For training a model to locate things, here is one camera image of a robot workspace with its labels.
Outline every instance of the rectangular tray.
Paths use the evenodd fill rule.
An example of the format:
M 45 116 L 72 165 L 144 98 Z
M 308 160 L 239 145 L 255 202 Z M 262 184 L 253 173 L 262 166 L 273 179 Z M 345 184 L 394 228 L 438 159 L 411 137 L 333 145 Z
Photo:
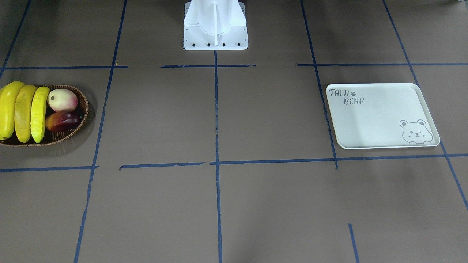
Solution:
M 344 149 L 440 143 L 421 89 L 413 83 L 331 84 L 326 94 L 336 140 Z

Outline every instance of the banana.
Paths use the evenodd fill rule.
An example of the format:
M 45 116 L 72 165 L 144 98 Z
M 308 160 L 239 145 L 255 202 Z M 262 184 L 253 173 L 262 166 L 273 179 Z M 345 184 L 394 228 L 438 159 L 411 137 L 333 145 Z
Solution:
M 45 131 L 45 107 L 47 96 L 51 90 L 39 87 L 34 93 L 31 106 L 31 135 L 35 142 L 40 143 Z
M 0 98 L 0 136 L 3 138 L 10 138 L 15 130 L 16 97 L 23 86 L 23 82 L 13 81 L 3 88 Z
M 26 85 L 21 88 L 15 103 L 15 132 L 22 143 L 31 138 L 31 105 L 36 86 Z
M 1 99 L 1 94 L 2 94 L 4 88 L 5 88 L 5 87 L 3 87 L 3 88 L 0 89 L 0 99 Z M 0 141 L 3 141 L 4 139 L 5 139 L 5 138 L 3 138 L 2 136 L 0 136 Z

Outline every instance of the brown woven basket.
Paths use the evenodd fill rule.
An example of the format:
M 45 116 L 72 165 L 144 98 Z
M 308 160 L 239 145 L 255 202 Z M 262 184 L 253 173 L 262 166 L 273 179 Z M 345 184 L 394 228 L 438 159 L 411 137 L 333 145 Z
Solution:
M 41 143 L 36 143 L 32 138 L 27 143 L 22 143 L 16 137 L 16 134 L 13 132 L 13 135 L 4 140 L 0 141 L 0 145 L 9 146 L 9 147 L 28 147 L 28 146 L 47 146 L 62 142 L 70 137 L 72 137 L 85 123 L 86 118 L 88 117 L 89 113 L 89 103 L 84 94 L 77 88 L 69 86 L 69 85 L 35 85 L 36 87 L 46 86 L 52 90 L 64 88 L 72 91 L 75 93 L 76 97 L 78 98 L 78 107 L 77 110 L 81 110 L 83 113 L 83 119 L 81 120 L 78 127 L 75 129 L 67 130 L 67 131 L 58 131 L 58 132 L 51 132 L 45 130 L 44 139 L 42 139 Z M 46 115 L 50 115 L 53 113 L 53 110 L 50 108 L 47 109 Z

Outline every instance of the fruit basket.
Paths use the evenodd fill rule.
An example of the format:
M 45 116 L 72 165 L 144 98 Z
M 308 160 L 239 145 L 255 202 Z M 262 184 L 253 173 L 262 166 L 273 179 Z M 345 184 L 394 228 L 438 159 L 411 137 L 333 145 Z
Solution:
M 9 146 L 9 147 L 29 147 L 29 146 L 47 146 L 60 143 L 70 137 L 72 137 L 86 122 L 89 113 L 89 103 L 86 99 L 86 96 L 77 88 L 69 86 L 69 85 L 35 85 L 36 87 L 46 86 L 52 90 L 64 88 L 72 91 L 75 93 L 76 97 L 78 98 L 78 107 L 77 110 L 80 110 L 81 114 L 83 115 L 83 119 L 81 120 L 80 124 L 71 130 L 67 131 L 58 131 L 58 132 L 51 132 L 47 129 L 44 132 L 44 138 L 40 143 L 34 142 L 31 138 L 27 143 L 22 143 L 18 140 L 18 138 L 13 135 L 10 138 L 1 141 L 0 145 Z M 46 111 L 46 115 L 50 115 L 53 111 L 48 108 Z

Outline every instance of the cartoon bear face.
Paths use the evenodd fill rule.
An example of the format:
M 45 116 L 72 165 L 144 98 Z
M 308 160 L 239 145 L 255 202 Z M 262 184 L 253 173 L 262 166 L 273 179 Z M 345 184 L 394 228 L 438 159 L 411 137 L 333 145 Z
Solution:
M 432 141 L 432 134 L 423 120 L 417 122 L 401 120 L 400 126 L 403 128 L 403 139 L 409 142 L 409 145 L 430 144 Z

